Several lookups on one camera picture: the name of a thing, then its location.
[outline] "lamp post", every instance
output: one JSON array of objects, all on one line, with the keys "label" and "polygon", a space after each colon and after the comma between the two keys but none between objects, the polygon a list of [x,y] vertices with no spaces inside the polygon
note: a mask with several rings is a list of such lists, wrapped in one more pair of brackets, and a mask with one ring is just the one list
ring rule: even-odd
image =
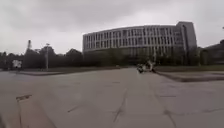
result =
[{"label": "lamp post", "polygon": [[48,47],[49,47],[50,44],[46,44],[46,47],[47,47],[47,51],[46,51],[46,70],[48,71]]}]

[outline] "cloud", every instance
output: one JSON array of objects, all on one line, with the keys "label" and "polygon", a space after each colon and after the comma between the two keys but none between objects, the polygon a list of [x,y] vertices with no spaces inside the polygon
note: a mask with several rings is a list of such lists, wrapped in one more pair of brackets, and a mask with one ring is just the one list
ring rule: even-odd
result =
[{"label": "cloud", "polygon": [[142,24],[195,24],[198,44],[223,36],[222,0],[1,0],[0,51],[23,52],[28,39],[40,48],[81,50],[82,34]]}]

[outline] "pavement crack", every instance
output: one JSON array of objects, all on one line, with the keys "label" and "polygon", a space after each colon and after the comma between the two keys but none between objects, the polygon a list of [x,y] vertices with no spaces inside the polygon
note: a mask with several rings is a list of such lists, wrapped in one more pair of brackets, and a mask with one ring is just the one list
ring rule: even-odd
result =
[{"label": "pavement crack", "polygon": [[174,121],[174,119],[173,119],[173,117],[172,117],[172,113],[171,113],[170,111],[168,111],[168,110],[165,110],[165,111],[164,111],[164,114],[167,115],[168,118],[171,120],[171,122],[172,122],[174,128],[177,128],[177,124],[176,124],[176,122]]},{"label": "pavement crack", "polygon": [[78,106],[73,107],[72,109],[68,110],[68,112],[74,111],[78,108]]},{"label": "pavement crack", "polygon": [[118,108],[118,110],[117,110],[116,113],[115,113],[115,117],[114,117],[114,119],[113,119],[113,123],[116,123],[116,122],[117,122],[119,115],[120,115],[120,114],[122,113],[122,111],[123,111],[124,103],[125,103],[126,96],[127,96],[127,90],[128,90],[127,88],[124,90],[124,94],[123,94],[122,102],[121,102],[120,107]]},{"label": "pavement crack", "polygon": [[196,115],[196,114],[206,114],[206,113],[213,113],[217,111],[224,111],[224,108],[216,108],[216,109],[207,109],[202,110],[198,112],[189,112],[189,113],[171,113],[171,115],[177,115],[177,116],[188,116],[188,115]]}]

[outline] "curved building facade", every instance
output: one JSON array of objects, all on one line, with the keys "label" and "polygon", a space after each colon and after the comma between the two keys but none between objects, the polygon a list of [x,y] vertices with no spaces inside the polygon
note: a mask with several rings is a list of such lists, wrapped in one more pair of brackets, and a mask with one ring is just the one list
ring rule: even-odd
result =
[{"label": "curved building facade", "polygon": [[83,35],[83,52],[121,49],[124,55],[172,55],[196,48],[192,22],[104,30]]}]

